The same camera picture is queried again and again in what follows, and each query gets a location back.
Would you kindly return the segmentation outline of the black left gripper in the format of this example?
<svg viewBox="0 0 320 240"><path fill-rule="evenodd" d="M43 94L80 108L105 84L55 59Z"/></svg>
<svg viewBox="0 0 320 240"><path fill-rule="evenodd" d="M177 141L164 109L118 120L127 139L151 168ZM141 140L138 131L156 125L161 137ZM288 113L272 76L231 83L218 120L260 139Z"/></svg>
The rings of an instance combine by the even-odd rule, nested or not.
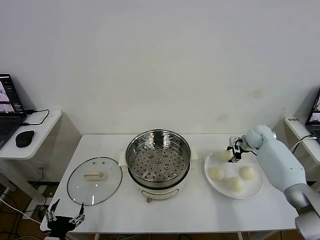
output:
<svg viewBox="0 0 320 240"><path fill-rule="evenodd" d="M45 212L47 227L50 229L49 237L65 240L68 232L75 229L75 224L79 224L85 218L84 203L81 204L80 211L74 218L67 216L55 215L56 208L59 204L59 199Z"/></svg>

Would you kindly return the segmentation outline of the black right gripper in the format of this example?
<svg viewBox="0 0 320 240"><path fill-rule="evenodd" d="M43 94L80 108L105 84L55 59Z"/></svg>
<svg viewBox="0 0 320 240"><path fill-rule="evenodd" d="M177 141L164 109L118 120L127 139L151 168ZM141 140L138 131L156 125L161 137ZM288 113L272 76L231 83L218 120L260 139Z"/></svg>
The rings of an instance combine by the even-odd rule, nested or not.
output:
<svg viewBox="0 0 320 240"><path fill-rule="evenodd" d="M231 163L237 163L242 156L242 153L245 152L245 150L242 148L242 143L241 142L236 142L234 146L228 146L226 148L227 151L233 150L233 155L232 158L230 159Z"/></svg>

